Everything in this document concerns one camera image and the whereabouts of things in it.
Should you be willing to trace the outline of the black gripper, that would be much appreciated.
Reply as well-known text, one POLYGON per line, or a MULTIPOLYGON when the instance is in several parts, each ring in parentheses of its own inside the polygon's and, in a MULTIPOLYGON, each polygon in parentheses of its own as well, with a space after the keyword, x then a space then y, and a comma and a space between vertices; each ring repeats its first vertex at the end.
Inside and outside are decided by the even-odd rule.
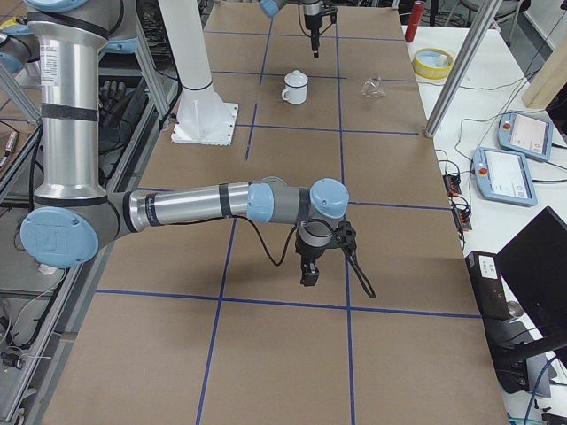
POLYGON ((316 235, 310 228, 315 225, 300 227, 296 233, 295 252, 301 257, 300 284, 305 287, 316 285, 319 277, 319 269, 316 261, 326 250, 340 249, 347 259, 354 259, 356 252, 356 231, 350 221, 342 220, 336 228, 331 228, 325 220, 317 220, 316 226, 322 231, 322 235, 316 235))
POLYGON ((322 29, 323 19, 330 18, 328 28, 337 23, 337 7, 332 2, 302 2, 305 29, 311 42, 314 58, 319 58, 320 36, 325 32, 322 29))

